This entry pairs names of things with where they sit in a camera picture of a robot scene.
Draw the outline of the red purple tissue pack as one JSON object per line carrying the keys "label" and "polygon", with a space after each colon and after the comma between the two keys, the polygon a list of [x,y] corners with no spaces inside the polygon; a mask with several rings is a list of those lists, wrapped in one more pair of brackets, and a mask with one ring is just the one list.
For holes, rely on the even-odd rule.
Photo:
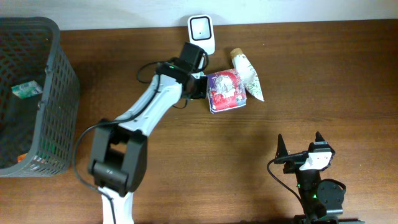
{"label": "red purple tissue pack", "polygon": [[207,75],[210,112],[215,114],[246,105],[246,90],[236,69]]}

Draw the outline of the white pouch with cork cap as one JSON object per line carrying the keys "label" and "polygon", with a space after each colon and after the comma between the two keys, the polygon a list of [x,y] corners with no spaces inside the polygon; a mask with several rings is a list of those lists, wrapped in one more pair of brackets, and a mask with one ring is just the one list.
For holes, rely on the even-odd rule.
{"label": "white pouch with cork cap", "polygon": [[256,99],[264,101],[258,74],[242,49],[235,48],[230,52],[234,68],[239,73],[245,89]]}

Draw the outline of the small green tissue pack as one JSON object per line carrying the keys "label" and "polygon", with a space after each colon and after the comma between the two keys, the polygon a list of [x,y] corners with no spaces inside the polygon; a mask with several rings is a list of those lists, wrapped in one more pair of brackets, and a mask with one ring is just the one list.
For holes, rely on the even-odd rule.
{"label": "small green tissue pack", "polygon": [[42,87],[36,81],[29,81],[11,88],[12,93],[20,99],[30,98],[43,92]]}

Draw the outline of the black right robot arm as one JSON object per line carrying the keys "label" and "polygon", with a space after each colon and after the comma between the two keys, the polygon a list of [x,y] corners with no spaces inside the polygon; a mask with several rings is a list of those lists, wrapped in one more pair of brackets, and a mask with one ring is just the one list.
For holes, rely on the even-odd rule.
{"label": "black right robot arm", "polygon": [[[303,214],[296,215],[293,223],[362,223],[358,219],[340,219],[343,214],[343,202],[346,186],[334,179],[322,179],[320,172],[331,166],[335,150],[317,132],[315,140],[309,144],[306,151],[289,154],[281,134],[277,138],[275,158],[268,162],[269,174],[288,191],[292,192],[300,202]],[[298,191],[295,192],[270,170],[271,164],[282,164],[284,174],[294,174],[297,180]]]}

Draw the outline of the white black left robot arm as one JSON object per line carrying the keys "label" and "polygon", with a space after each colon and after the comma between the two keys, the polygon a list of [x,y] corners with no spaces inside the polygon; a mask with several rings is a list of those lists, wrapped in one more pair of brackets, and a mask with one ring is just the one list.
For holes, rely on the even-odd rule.
{"label": "white black left robot arm", "polygon": [[180,99],[206,96],[206,51],[189,42],[179,57],[157,63],[142,96],[115,120],[95,125],[88,173],[101,194],[103,223],[133,223],[132,201],[147,170],[148,138],[166,112]]}

